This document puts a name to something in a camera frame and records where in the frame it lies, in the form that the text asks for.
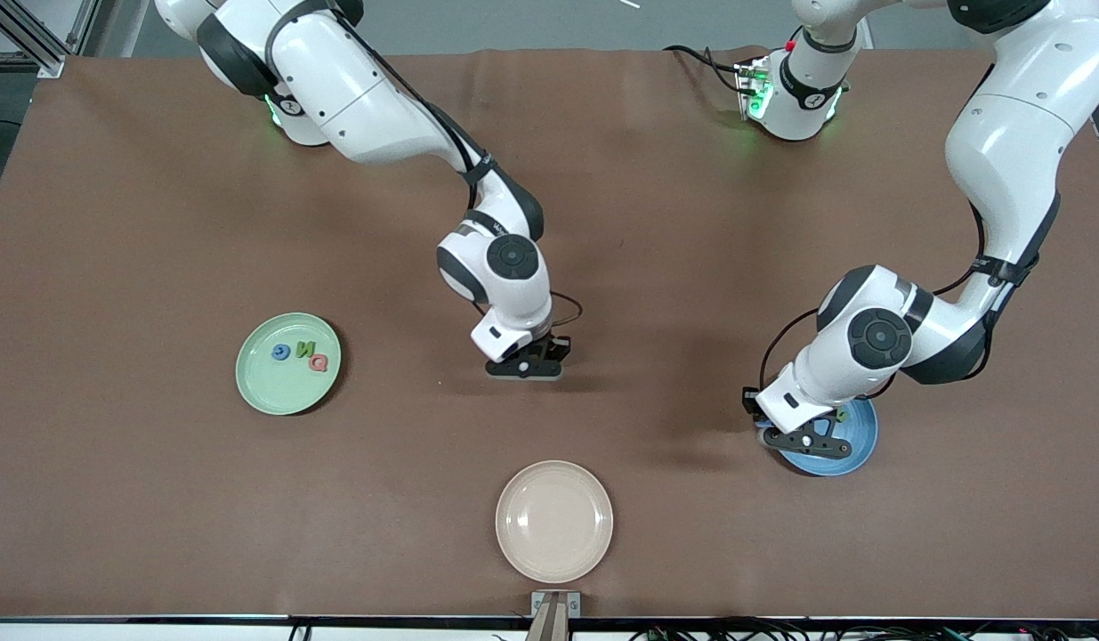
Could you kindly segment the light green plate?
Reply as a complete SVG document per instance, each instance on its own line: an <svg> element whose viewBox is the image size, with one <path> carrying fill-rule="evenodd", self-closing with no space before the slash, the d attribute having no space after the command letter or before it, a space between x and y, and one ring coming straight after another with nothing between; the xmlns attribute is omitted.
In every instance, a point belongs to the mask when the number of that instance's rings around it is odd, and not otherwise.
<svg viewBox="0 0 1099 641"><path fill-rule="evenodd" d="M317 341L317 353L330 361L325 373L309 368L308 360L296 354L298 341ZM290 358L270 356L275 344L288 344ZM238 349L235 382L241 398L253 409L273 417L300 415L324 401L338 379L344 364L336 331L317 314L288 312L275 316L253 329Z"/></svg>

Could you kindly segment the brown table cover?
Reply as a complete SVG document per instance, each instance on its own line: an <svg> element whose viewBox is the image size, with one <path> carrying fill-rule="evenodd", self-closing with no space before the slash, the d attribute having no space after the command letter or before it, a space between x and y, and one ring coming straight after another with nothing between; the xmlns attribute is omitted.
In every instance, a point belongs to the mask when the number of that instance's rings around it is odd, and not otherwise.
<svg viewBox="0 0 1099 641"><path fill-rule="evenodd" d="M817 139L740 120L671 53L489 49L395 68L545 210L585 312L560 382L491 380L435 248L437 158L304 150L202 60L70 60L0 180L0 616L509 615L497 495L565 458L610 491L593 616L1099 616L1099 143L987 369L876 402L874 455L813 478L741 390L851 268L936 289L972 263L944 141L972 49L868 49ZM241 398L238 349L335 330L324 401Z"/></svg>

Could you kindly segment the beige plate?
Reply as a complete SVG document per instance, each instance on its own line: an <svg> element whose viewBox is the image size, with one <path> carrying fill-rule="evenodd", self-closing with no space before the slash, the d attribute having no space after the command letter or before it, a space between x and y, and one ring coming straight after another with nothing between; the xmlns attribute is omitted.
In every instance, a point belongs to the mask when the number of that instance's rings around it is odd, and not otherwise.
<svg viewBox="0 0 1099 641"><path fill-rule="evenodd" d="M517 472L497 499L501 555L542 584L580 581L606 557L615 531L609 491L569 461L540 461Z"/></svg>

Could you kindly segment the blue plate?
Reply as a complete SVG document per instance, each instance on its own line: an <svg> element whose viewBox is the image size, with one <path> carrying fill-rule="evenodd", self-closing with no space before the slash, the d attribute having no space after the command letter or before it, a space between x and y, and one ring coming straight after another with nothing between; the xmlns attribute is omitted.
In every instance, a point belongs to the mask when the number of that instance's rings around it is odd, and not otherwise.
<svg viewBox="0 0 1099 641"><path fill-rule="evenodd" d="M842 423L842 426L837 423L835 435L846 439L852 444L853 453L850 458L834 461L834 458L817 458L817 456L804 456L793 453L780 453L781 457L793 466L795 469L800 469L808 475L814 475L814 477L842 477L842 475L848 475L851 472L865 466L878 442L877 415L873 402L868 401L868 399L855 399L853 402L845 404L845 407L850 410L850 419ZM822 421L822 419L835 422L831 411L829 415L815 418L811 422Z"/></svg>

